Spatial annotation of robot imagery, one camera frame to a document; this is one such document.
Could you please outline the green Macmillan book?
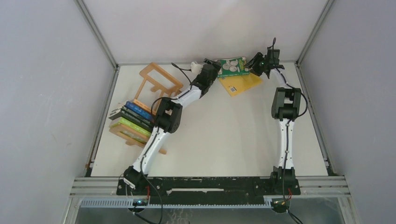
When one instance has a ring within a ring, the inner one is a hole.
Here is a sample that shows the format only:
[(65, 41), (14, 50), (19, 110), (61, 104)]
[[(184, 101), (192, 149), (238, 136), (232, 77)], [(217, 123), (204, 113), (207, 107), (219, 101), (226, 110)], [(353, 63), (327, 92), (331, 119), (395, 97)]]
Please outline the green Macmillan book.
[(245, 67), (247, 59), (244, 56), (230, 59), (218, 59), (217, 62), (220, 62), (221, 65), (218, 78), (243, 76), (250, 73), (249, 68)]

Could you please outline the wooden book rack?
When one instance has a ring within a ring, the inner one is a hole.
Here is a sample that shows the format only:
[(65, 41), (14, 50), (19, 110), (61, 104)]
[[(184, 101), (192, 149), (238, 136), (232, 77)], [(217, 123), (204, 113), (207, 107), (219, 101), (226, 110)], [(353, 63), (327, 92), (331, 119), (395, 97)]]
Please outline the wooden book rack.
[[(110, 107), (108, 114), (115, 109), (117, 106), (120, 106), (121, 103), (125, 101), (133, 101), (135, 99), (138, 90), (144, 80), (145, 77), (140, 75), (140, 71), (143, 70), (148, 64), (143, 65), (123, 65), (120, 66), (120, 71), (118, 73), (117, 82), (115, 84), (115, 88), (113, 91)], [(189, 85), (188, 79), (182, 74), (180, 70), (172, 66), (171, 64), (159, 65), (164, 71), (172, 75), (175, 80), (179, 81), (183, 84), (183, 87), (180, 90), (185, 90)], [(172, 89), (176, 84), (172, 81), (168, 80), (164, 77), (160, 72), (153, 70), (148, 73), (150, 77), (152, 77), (159, 84), (166, 87), (166, 89)], [(137, 100), (146, 105), (149, 109), (151, 104), (160, 97), (161, 90), (157, 90), (156, 92), (152, 92), (151, 88), (156, 87), (156, 85), (146, 81)], [(126, 144), (127, 140), (111, 133), (110, 125), (111, 121), (106, 119), (105, 128), (101, 135), (100, 144), (98, 146), (98, 153), (101, 155), (131, 155), (138, 156), (142, 151), (142, 147), (139, 145), (128, 145)], [(172, 153), (172, 148), (166, 148), (166, 146), (162, 146), (160, 149), (160, 153), (165, 155), (168, 153), (167, 157), (170, 157)]]

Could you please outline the orange booklet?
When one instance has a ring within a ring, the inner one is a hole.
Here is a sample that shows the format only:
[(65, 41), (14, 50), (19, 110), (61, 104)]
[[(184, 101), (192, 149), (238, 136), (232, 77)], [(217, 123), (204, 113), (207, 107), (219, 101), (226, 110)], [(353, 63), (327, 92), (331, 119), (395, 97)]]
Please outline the orange booklet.
[(141, 101), (139, 101), (138, 99), (134, 99), (132, 101), (135, 105), (139, 106), (141, 109), (143, 109), (146, 112), (149, 112), (151, 115), (156, 115), (156, 111), (151, 109), (151, 106), (148, 106), (144, 103), (142, 103)]

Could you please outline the blue Jane Eyre book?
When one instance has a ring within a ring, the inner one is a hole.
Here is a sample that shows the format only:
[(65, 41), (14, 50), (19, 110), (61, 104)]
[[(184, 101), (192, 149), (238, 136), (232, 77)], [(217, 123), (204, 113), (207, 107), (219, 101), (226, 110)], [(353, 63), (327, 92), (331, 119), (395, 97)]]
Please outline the blue Jane Eyre book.
[(145, 118), (149, 121), (153, 121), (152, 115), (149, 112), (145, 111), (144, 109), (140, 108), (138, 105), (131, 103), (130, 101), (127, 101), (125, 103), (125, 107), (132, 110), (133, 112), (141, 115), (143, 118)]

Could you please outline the thin dark book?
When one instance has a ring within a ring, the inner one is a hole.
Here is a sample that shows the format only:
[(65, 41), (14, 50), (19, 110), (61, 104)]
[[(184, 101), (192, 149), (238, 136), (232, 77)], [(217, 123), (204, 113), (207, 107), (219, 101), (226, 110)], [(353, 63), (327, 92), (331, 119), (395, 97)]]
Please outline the thin dark book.
[(110, 113), (108, 118), (112, 121), (110, 127), (116, 124), (124, 124), (144, 135), (149, 135), (149, 133), (153, 131), (153, 126), (151, 124), (139, 120), (123, 109)]

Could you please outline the light green paperback book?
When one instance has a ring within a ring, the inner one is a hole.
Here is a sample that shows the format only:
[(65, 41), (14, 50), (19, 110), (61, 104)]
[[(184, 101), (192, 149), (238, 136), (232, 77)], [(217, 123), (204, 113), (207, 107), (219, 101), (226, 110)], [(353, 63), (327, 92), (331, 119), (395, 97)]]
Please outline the light green paperback book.
[(135, 123), (128, 121), (127, 119), (123, 117), (119, 117), (115, 120), (112, 120), (109, 124), (109, 128), (113, 127), (118, 127), (118, 126), (125, 126), (126, 130), (130, 133), (133, 133), (134, 135), (140, 136), (140, 137), (150, 137), (151, 136), (151, 131), (147, 131), (143, 129), (142, 127), (136, 125)]

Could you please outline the Alice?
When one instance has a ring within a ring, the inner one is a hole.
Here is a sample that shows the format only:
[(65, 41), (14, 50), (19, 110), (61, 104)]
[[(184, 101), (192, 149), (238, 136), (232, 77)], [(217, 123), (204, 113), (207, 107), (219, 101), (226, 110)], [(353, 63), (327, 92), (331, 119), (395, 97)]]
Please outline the Alice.
[(153, 122), (143, 118), (141, 115), (133, 112), (132, 110), (126, 108), (125, 106), (121, 106), (121, 108), (114, 109), (109, 114), (109, 119), (114, 120), (118, 117), (126, 118), (127, 120), (140, 124), (141, 126), (147, 126), (152, 128)]

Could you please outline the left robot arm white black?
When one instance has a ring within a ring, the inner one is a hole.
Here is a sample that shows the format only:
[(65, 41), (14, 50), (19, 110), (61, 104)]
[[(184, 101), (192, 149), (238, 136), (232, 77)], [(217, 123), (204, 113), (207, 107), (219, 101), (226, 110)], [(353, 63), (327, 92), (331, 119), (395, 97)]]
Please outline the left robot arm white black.
[(175, 97), (160, 97), (154, 116), (153, 132), (143, 151), (123, 174), (128, 189), (139, 195), (150, 185), (147, 179), (153, 161), (168, 136), (176, 132), (181, 123), (182, 111), (192, 102), (201, 99), (210, 89), (221, 69), (219, 61), (204, 60), (204, 64), (191, 63), (191, 72), (196, 74), (189, 87)]

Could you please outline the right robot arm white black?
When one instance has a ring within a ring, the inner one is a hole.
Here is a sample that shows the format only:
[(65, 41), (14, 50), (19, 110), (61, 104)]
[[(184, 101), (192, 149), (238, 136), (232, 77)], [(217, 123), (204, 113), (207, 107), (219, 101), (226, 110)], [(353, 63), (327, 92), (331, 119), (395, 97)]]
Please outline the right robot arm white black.
[(299, 117), (301, 103), (301, 90), (288, 83), (283, 71), (285, 67), (280, 64), (280, 50), (273, 47), (267, 48), (264, 55), (258, 52), (246, 67), (256, 76), (275, 76), (279, 86), (275, 90), (271, 106), (271, 116), (278, 121), (280, 130), (280, 155), (279, 162), (273, 167), (270, 175), (270, 189), (275, 194), (282, 194), (288, 188), (294, 187), (296, 179), (292, 132), (296, 119)]

